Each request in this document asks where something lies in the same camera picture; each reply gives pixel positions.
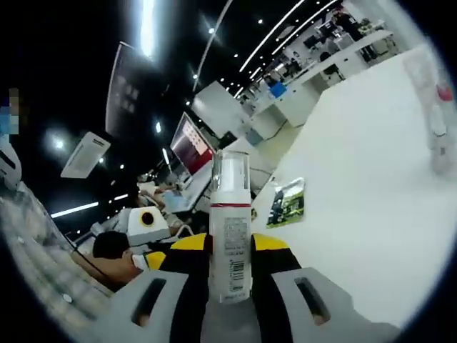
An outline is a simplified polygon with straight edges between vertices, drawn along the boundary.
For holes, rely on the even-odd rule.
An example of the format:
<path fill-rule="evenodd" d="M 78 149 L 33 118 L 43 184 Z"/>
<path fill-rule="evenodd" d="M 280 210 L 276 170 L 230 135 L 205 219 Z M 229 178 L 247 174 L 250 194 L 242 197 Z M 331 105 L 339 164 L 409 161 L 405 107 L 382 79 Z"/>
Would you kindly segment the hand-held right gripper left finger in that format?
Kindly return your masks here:
<path fill-rule="evenodd" d="M 199 342 L 209 298 L 211 238 L 174 242 L 158 269 L 140 273 L 110 299 L 90 342 Z"/>

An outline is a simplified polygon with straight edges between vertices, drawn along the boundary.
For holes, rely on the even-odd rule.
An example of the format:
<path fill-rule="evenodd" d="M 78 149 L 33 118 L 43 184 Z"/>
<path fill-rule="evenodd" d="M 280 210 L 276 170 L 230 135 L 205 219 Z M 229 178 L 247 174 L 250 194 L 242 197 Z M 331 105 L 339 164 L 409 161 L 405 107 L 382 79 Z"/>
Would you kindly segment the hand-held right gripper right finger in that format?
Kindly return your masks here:
<path fill-rule="evenodd" d="M 394 342 L 400 334 L 359 314 L 348 292 L 303 268 L 280 239 L 253 234 L 251 273 L 262 342 Z"/>

